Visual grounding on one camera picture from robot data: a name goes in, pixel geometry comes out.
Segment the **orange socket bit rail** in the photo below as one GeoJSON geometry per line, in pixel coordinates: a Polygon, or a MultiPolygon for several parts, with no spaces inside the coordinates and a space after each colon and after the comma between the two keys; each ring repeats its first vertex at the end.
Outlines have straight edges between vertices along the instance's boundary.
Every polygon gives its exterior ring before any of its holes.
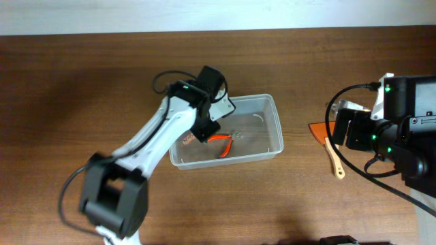
{"type": "Polygon", "coordinates": [[[184,139],[183,139],[183,141],[182,141],[182,143],[184,144],[184,145],[188,145],[190,142],[192,142],[193,140],[195,140],[195,136],[191,133],[191,134],[189,134],[188,136],[186,136],[184,139]]]}

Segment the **orange handled pliers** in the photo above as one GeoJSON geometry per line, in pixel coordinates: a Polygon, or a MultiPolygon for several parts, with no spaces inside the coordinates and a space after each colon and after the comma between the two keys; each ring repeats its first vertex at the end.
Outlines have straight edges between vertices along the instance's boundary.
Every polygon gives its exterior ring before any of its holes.
{"type": "Polygon", "coordinates": [[[236,139],[241,137],[240,131],[233,131],[231,133],[218,133],[213,136],[210,136],[207,139],[207,143],[213,143],[217,141],[223,142],[223,146],[221,147],[221,152],[216,155],[217,159],[223,159],[227,157],[232,149],[232,145],[236,139]]]}

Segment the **orange scraper with wooden handle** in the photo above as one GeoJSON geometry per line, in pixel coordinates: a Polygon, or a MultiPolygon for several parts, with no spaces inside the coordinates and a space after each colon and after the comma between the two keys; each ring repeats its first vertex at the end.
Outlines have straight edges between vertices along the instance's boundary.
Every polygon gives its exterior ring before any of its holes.
{"type": "Polygon", "coordinates": [[[345,177],[345,172],[339,156],[333,150],[331,142],[328,139],[326,124],[324,122],[311,123],[309,124],[309,129],[313,137],[326,149],[332,163],[334,176],[342,180],[345,177]]]}

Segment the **clear plastic container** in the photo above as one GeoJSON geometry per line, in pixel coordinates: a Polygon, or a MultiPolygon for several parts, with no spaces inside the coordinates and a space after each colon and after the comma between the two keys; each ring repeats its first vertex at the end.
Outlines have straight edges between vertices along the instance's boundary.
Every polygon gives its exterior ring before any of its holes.
{"type": "Polygon", "coordinates": [[[219,120],[218,133],[240,131],[241,137],[232,145],[229,155],[217,159],[223,142],[202,143],[197,139],[188,145],[185,132],[169,150],[171,163],[180,170],[216,167],[274,158],[283,150],[283,134],[274,99],[269,94],[246,95],[230,99],[234,113],[219,120]]]}

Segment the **clear case of coloured bits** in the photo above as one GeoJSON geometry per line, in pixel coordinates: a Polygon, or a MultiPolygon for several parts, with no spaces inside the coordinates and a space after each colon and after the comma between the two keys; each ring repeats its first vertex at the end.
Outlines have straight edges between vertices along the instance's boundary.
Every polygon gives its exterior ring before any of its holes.
{"type": "Polygon", "coordinates": [[[340,109],[351,109],[351,110],[358,110],[358,111],[365,111],[370,112],[371,110],[369,108],[364,107],[363,105],[345,100],[340,99],[336,103],[334,103],[330,109],[330,111],[333,114],[337,114],[340,109]]]}

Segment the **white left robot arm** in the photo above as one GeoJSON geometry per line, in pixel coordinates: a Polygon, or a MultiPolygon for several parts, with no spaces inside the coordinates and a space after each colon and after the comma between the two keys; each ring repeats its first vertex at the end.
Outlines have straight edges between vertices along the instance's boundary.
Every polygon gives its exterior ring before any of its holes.
{"type": "Polygon", "coordinates": [[[179,80],[163,93],[156,113],[128,143],[108,157],[94,154],[77,171],[86,174],[79,210],[105,244],[140,243],[157,164],[184,132],[205,142],[220,129],[218,119],[235,110],[227,82],[179,80]]]}

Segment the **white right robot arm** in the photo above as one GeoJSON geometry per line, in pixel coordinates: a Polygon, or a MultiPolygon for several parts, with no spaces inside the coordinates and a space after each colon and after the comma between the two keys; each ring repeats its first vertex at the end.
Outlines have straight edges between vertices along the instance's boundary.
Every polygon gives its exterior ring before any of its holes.
{"type": "Polygon", "coordinates": [[[392,121],[373,120],[371,113],[342,108],[337,112],[334,131],[328,132],[334,151],[352,170],[383,189],[403,198],[431,216],[435,210],[429,205],[379,181],[400,174],[405,185],[435,198],[435,137],[425,133],[414,137],[406,133],[405,117],[395,124],[392,121]],[[374,152],[375,156],[358,169],[336,148],[345,144],[352,150],[374,152]]]}

